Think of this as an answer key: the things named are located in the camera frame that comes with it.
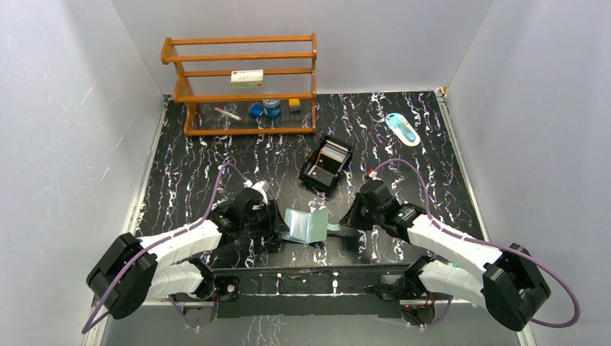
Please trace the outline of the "mint green card holder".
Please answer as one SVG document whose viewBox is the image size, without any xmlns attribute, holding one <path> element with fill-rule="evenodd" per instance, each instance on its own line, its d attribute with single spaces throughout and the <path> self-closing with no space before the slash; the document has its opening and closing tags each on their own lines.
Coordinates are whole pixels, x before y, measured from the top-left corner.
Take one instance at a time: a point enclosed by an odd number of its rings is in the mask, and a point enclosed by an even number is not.
<svg viewBox="0 0 611 346">
<path fill-rule="evenodd" d="M 288 208 L 285 211 L 284 222 L 288 230 L 281 233 L 281 238 L 299 244 L 326 241 L 329 232 L 338 232 L 342 229 L 339 224 L 329 223 L 327 208 L 310 213 Z"/>
</svg>

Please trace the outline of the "black card storage box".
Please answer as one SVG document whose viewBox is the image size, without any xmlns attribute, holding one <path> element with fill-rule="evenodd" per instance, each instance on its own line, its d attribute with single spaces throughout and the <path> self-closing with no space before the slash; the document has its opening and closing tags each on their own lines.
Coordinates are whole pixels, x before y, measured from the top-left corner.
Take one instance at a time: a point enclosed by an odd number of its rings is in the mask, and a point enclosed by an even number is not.
<svg viewBox="0 0 611 346">
<path fill-rule="evenodd" d="M 327 141 L 335 142 L 338 146 L 348 150 L 348 157 L 342 163 L 333 160 L 325 160 L 324 162 L 318 160 L 319 151 Z M 303 162 L 298 173 L 300 183 L 305 188 L 324 193 L 327 197 L 330 196 L 338 186 L 341 173 L 348 168 L 353 152 L 353 145 L 325 134 Z"/>
</svg>

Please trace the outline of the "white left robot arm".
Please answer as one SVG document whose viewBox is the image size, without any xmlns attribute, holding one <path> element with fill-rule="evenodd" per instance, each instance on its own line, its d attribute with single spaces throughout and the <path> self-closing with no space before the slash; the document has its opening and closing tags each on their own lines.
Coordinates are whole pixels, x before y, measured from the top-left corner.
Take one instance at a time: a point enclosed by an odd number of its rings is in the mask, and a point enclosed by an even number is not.
<svg viewBox="0 0 611 346">
<path fill-rule="evenodd" d="M 184 293 L 208 300 L 217 292 L 216 275 L 195 255 L 241 238 L 277 236 L 287 229 L 269 184 L 245 183 L 232 201 L 195 221 L 157 236 L 119 235 L 86 277 L 86 284 L 115 319 L 153 298 Z"/>
</svg>

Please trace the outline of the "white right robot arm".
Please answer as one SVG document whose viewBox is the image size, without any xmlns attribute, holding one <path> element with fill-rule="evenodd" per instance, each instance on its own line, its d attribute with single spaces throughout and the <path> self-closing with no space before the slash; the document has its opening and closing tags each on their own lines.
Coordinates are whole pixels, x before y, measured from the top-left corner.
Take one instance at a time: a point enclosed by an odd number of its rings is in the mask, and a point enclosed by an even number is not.
<svg viewBox="0 0 611 346">
<path fill-rule="evenodd" d="M 361 187 L 339 223 L 363 231 L 379 226 L 393 238 L 441 257 L 423 255 L 394 281 L 383 279 L 370 287 L 382 299 L 442 293 L 484 307 L 501 325 L 519 332 L 551 296 L 524 247 L 498 250 L 456 230 L 445 233 L 423 208 L 399 202 L 380 180 Z"/>
</svg>

